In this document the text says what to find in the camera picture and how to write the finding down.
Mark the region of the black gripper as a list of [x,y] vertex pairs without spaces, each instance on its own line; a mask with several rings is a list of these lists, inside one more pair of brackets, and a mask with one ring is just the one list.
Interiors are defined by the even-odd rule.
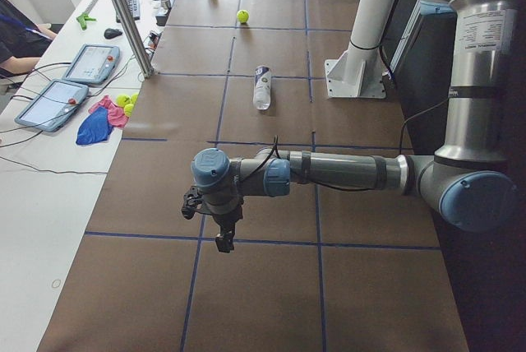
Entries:
[[243,197],[235,197],[220,204],[206,203],[214,221],[221,226],[215,236],[215,244],[219,252],[232,252],[235,249],[233,243],[235,224],[243,218],[243,203]]

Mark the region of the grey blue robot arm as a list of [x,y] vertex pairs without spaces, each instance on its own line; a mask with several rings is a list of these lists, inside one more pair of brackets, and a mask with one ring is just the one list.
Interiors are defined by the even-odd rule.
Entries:
[[233,250],[235,225],[246,196],[279,197],[292,183],[345,191],[397,189],[420,196],[448,223],[483,232],[505,223],[518,201],[505,174],[499,144],[502,99],[519,11],[525,0],[420,0],[422,14],[456,15],[444,144],[433,155],[337,155],[261,150],[231,159],[219,149],[200,151],[191,163],[194,183],[182,215],[210,215],[215,242]]

